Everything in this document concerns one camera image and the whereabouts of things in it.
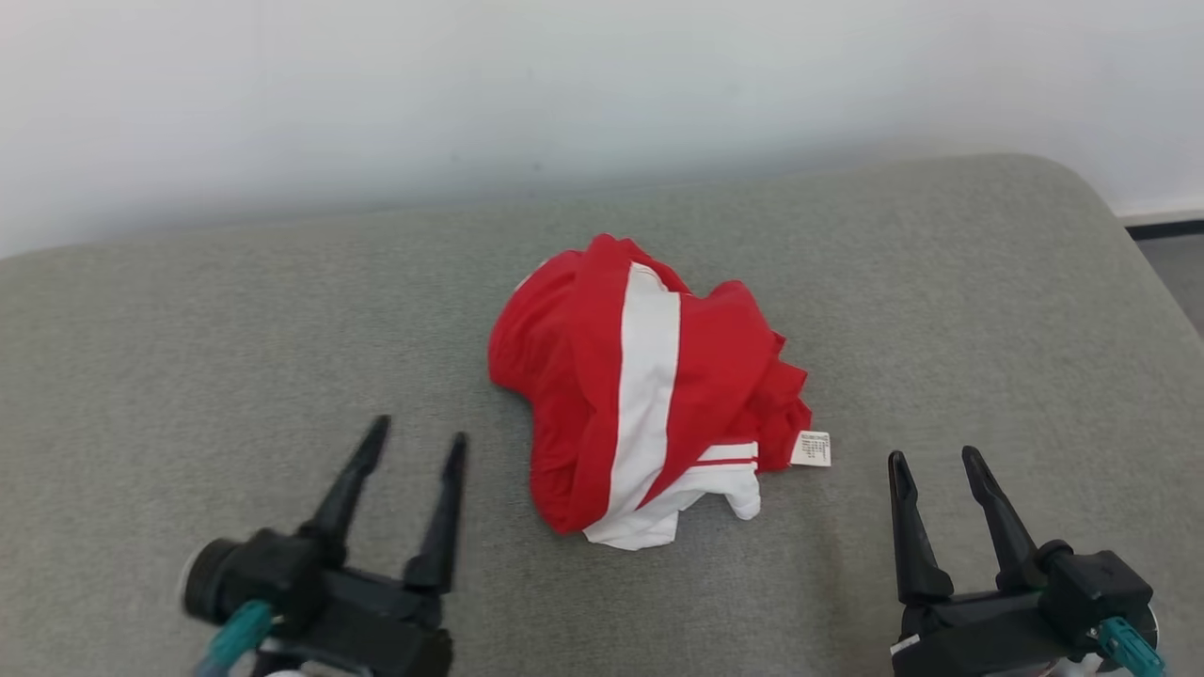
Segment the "teal cable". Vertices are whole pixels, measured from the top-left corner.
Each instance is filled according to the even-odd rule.
[[[271,630],[272,607],[267,602],[252,600],[242,605],[213,636],[194,677],[225,677],[242,654],[259,647]]]

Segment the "red and white fabric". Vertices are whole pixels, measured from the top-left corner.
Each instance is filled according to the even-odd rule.
[[[532,405],[541,516],[624,549],[672,542],[703,494],[755,517],[756,472],[787,467],[810,428],[784,343],[743,283],[695,296],[631,240],[544,263],[489,342],[490,377]]]

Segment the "gray cushion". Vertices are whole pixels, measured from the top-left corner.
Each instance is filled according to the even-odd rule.
[[[526,404],[485,342],[514,285],[600,231],[697,290],[740,278],[830,470],[722,499],[638,553],[560,537],[527,494]],[[291,528],[395,416],[352,563],[418,546],[472,438],[447,623],[461,675],[870,675],[899,631],[886,454],[940,564],[992,587],[961,467],[979,446],[1043,542],[1112,548],[1165,653],[1204,661],[1204,348],[1100,200],[1028,157],[907,164],[442,213],[144,236],[0,263],[0,673],[179,675],[209,629],[175,596],[217,536]]]

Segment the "white stripe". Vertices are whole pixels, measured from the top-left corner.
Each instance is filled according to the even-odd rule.
[[[744,445],[715,445],[714,447],[707,447],[707,451],[702,452],[698,460],[745,460],[755,459],[756,454],[756,442],[745,442]]]
[[[681,298],[653,269],[632,263],[620,330],[619,438],[600,524],[633,512],[665,467],[680,329]]]

